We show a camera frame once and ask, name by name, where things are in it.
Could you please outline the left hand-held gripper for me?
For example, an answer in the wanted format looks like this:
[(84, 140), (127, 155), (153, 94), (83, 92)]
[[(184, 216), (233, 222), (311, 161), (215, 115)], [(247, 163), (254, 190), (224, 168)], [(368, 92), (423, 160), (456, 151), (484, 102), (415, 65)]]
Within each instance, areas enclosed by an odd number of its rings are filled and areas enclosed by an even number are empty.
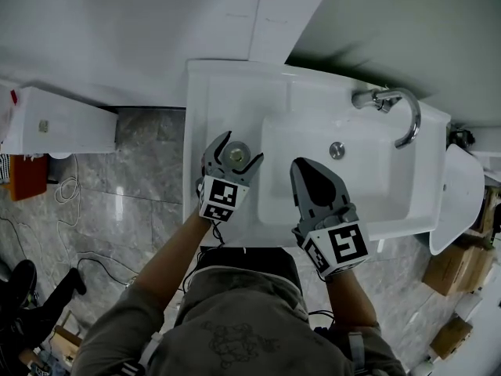
[(216, 222), (228, 222), (240, 207), (264, 160), (264, 154), (260, 153), (243, 169), (225, 166), (221, 155), (231, 134), (223, 132), (206, 148), (202, 156), (203, 176), (196, 182), (199, 215)]

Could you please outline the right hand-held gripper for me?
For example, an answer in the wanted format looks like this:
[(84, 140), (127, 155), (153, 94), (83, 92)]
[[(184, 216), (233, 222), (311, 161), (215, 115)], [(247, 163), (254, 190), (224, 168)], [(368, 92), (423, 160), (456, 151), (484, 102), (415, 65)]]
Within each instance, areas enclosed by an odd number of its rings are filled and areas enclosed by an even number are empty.
[[(366, 224), (349, 203), (341, 177), (317, 161), (298, 157), (290, 166), (290, 181), (302, 219), (292, 233), (319, 276), (327, 280), (366, 261), (370, 257)], [(332, 212), (310, 219), (310, 210), (316, 215), (320, 210)]]

